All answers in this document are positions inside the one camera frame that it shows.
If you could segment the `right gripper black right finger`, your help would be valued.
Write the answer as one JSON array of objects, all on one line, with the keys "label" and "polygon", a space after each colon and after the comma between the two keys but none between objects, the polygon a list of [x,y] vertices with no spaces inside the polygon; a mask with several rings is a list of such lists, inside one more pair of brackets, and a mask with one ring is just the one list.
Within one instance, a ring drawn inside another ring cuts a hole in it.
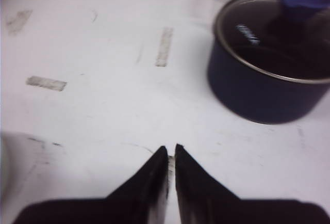
[{"label": "right gripper black right finger", "polygon": [[239,198],[182,145],[175,147],[175,186],[182,223],[329,223],[325,210],[313,203]]}]

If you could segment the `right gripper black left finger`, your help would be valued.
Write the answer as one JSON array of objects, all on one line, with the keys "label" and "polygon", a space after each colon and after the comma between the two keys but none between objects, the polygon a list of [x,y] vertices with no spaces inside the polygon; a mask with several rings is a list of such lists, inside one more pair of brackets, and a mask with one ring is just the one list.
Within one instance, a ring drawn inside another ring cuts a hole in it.
[{"label": "right gripper black left finger", "polygon": [[31,204],[14,223],[164,223],[169,158],[164,146],[126,182],[102,198]]}]

